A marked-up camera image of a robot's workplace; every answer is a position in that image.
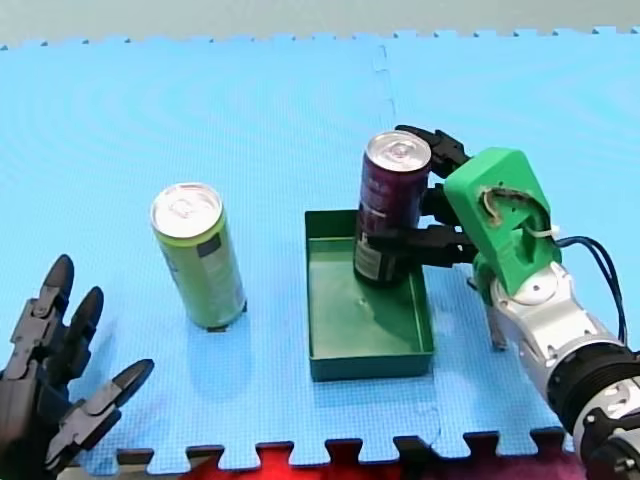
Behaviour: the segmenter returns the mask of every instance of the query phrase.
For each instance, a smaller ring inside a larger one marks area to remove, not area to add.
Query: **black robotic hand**
[[[68,384],[84,372],[89,344],[103,306],[94,287],[69,326],[74,268],[62,255],[38,298],[29,299],[11,342],[13,354],[0,371],[0,478],[55,479],[81,450],[93,448],[120,419],[124,405],[144,384],[153,361],[140,360],[107,382],[89,400],[69,401]]]

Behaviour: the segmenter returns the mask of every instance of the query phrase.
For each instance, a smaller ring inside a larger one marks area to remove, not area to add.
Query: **can label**
[[[242,312],[246,298],[226,225],[196,246],[161,248],[192,321],[216,328]]]

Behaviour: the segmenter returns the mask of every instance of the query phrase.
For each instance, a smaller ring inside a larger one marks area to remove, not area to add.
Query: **aluminum can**
[[[202,183],[163,190],[151,224],[188,317],[216,330],[246,308],[246,297],[220,195]]]
[[[354,270],[362,280],[384,286],[406,276],[407,262],[372,249],[367,236],[417,227],[430,160],[429,145],[409,132],[386,132],[369,141],[362,162],[354,251]]]

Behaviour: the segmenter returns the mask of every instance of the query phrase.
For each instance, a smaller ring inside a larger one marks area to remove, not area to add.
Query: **green can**
[[[237,319],[247,300],[220,195],[202,183],[168,187],[151,224],[189,318],[209,330]]]

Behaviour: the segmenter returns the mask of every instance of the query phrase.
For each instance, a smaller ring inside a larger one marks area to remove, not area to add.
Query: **black cable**
[[[578,244],[585,247],[589,250],[589,253],[593,255],[593,258],[607,281],[607,285],[609,285],[609,289],[611,290],[611,294],[613,295],[613,300],[618,311],[618,339],[626,345],[627,319],[624,313],[624,306],[622,304],[622,292],[620,289],[620,282],[618,280],[618,273],[616,272],[613,260],[602,244],[592,238],[576,236],[556,240],[556,245],[560,248],[566,248],[571,245]]]

